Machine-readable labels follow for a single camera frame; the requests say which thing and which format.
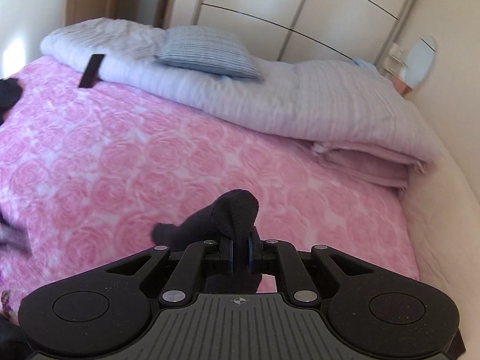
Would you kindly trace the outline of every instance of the oval mirror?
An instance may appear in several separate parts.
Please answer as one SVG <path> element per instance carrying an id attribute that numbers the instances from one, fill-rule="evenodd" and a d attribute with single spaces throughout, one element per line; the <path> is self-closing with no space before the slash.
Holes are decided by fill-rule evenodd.
<path id="1" fill-rule="evenodd" d="M 431 36 L 421 38 L 405 58 L 400 78 L 412 89 L 419 86 L 429 75 L 436 58 L 436 42 Z"/>

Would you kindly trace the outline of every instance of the metal bolt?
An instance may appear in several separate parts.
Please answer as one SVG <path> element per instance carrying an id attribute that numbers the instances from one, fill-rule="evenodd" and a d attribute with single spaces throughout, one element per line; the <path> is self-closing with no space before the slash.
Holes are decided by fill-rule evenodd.
<path id="1" fill-rule="evenodd" d="M 303 303 L 313 302 L 318 298 L 317 294 L 315 294 L 313 291 L 307 290 L 295 292 L 295 295 L 293 297 L 299 302 Z"/>
<path id="2" fill-rule="evenodd" d="M 176 302 L 181 302 L 186 298 L 186 294 L 182 291 L 178 290 L 172 290 L 172 291 L 167 291 L 162 295 L 163 300 L 166 300 L 167 302 L 171 303 L 176 303 Z"/>

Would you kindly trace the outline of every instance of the blue gray pillow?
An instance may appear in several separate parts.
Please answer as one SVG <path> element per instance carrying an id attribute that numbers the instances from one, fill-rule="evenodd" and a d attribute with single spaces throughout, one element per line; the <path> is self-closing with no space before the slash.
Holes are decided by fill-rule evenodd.
<path id="1" fill-rule="evenodd" d="M 215 28 L 180 26 L 166 30 L 157 60 L 167 66 L 222 76 L 263 78 L 237 37 Z"/>

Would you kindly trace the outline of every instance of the white duvet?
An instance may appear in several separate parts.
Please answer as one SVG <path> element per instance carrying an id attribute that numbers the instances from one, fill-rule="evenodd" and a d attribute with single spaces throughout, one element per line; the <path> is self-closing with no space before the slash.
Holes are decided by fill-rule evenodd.
<path id="1" fill-rule="evenodd" d="M 299 64 L 253 57 L 265 82 L 164 67 L 155 55 L 164 31 L 126 20 L 96 19 L 47 36 L 42 52 L 83 72 L 106 54 L 101 79 L 138 87 L 252 130 L 311 141 L 378 145 L 422 161 L 437 138 L 389 80 L 341 61 Z"/>

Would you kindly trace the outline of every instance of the pink bedspread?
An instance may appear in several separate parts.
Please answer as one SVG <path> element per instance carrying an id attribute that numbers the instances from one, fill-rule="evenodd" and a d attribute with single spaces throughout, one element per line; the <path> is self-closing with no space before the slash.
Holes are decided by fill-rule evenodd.
<path id="1" fill-rule="evenodd" d="M 33 257 L 0 251 L 14 310 L 42 285 L 151 247 L 156 222 L 180 224 L 234 188 L 258 198 L 263 239 L 419 276 L 395 193 L 319 166 L 292 140 L 125 85 L 77 89 L 80 74 L 51 57 L 17 77 L 25 93 L 0 127 L 0 205 L 28 229 Z"/>

